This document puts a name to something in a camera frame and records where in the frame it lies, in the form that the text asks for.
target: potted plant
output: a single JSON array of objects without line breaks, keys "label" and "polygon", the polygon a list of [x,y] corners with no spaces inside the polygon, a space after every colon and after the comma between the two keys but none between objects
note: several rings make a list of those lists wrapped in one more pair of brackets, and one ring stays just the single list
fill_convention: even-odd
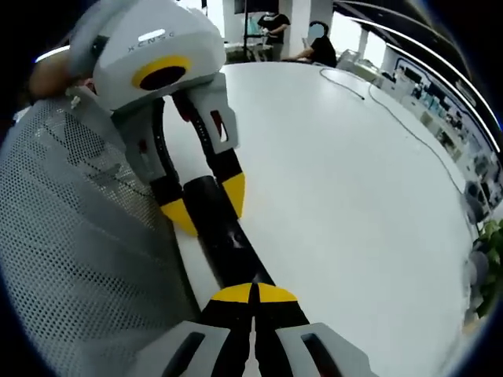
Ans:
[{"label": "potted plant", "polygon": [[477,307],[479,318],[484,317],[503,291],[503,220],[489,220],[483,227],[479,238],[474,242],[473,252],[486,256],[486,269],[483,281],[479,283],[479,292],[483,302]]}]

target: person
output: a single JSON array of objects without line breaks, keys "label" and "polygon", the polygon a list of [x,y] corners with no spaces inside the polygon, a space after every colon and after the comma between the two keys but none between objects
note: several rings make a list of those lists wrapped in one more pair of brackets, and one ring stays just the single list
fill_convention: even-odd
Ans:
[{"label": "person", "polygon": [[55,53],[35,65],[28,80],[34,100],[61,95],[75,81],[68,72],[69,55],[69,50]]},{"label": "person", "polygon": [[282,13],[266,13],[257,24],[267,30],[266,44],[273,47],[273,61],[279,61],[290,20]]},{"label": "person", "polygon": [[310,47],[294,57],[287,57],[283,61],[296,61],[306,58],[311,63],[319,63],[335,68],[337,65],[336,51],[329,39],[329,26],[321,21],[312,21],[309,24],[310,34],[316,29],[316,25],[323,27],[322,35],[317,37]]}]

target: white table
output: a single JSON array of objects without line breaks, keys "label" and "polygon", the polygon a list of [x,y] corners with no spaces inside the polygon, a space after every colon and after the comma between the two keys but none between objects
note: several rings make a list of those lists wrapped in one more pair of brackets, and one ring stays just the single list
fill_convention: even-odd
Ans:
[{"label": "white table", "polygon": [[[444,168],[369,84],[326,71],[365,100],[293,63],[225,66],[247,177],[241,224],[276,284],[311,322],[369,356],[380,377],[435,375],[461,329],[462,266],[472,239]],[[431,133],[384,102],[464,179]],[[192,127],[167,98],[167,146],[182,182],[209,169]],[[196,298],[218,290],[196,239],[176,230]]]},{"label": "white table", "polygon": [[440,118],[437,114],[430,112],[426,106],[424,106],[424,104],[415,97],[405,96],[402,98],[400,103],[407,110],[412,112],[419,120],[421,120],[423,116],[431,118],[431,122],[429,122],[429,124],[425,124],[425,126],[433,133],[434,137],[438,137],[440,132],[444,132],[453,142],[453,159],[454,156],[457,155],[455,163],[463,174],[464,179],[467,181],[480,181],[475,174],[475,168],[473,166],[474,156],[471,153],[468,141],[463,142],[450,124]]}]

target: robotic arm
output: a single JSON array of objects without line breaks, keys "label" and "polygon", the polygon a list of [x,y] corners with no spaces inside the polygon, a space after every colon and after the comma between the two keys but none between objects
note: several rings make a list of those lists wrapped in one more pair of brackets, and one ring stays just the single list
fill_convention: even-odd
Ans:
[{"label": "robotic arm", "polygon": [[[274,286],[239,226],[236,116],[219,72],[223,40],[208,18],[171,0],[103,0],[77,25],[70,55],[73,75],[93,72],[96,101],[110,112],[132,169],[162,212],[200,238],[224,287],[197,321],[142,350],[130,375],[242,375],[255,318],[264,377],[375,376],[361,350],[310,324],[295,296]],[[167,95],[193,124],[213,177],[180,185],[163,137]]]}]

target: black shirt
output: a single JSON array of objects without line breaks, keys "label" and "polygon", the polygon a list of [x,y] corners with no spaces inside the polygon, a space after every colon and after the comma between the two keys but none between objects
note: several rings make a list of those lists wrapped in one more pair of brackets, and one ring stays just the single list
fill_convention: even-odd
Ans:
[{"label": "black shirt", "polygon": [[[290,20],[284,14],[280,13],[277,16],[264,15],[260,17],[260,20],[257,22],[257,24],[259,24],[259,26],[265,27],[269,31],[272,31],[274,29],[278,29],[281,25],[289,25]],[[284,39],[285,32],[282,31],[281,33],[270,35],[266,43],[268,45],[272,45],[273,43],[283,43]]]},{"label": "black shirt", "polygon": [[309,57],[313,62],[328,65],[335,68],[337,65],[336,51],[334,50],[329,37],[316,38],[311,45],[314,52]]}]

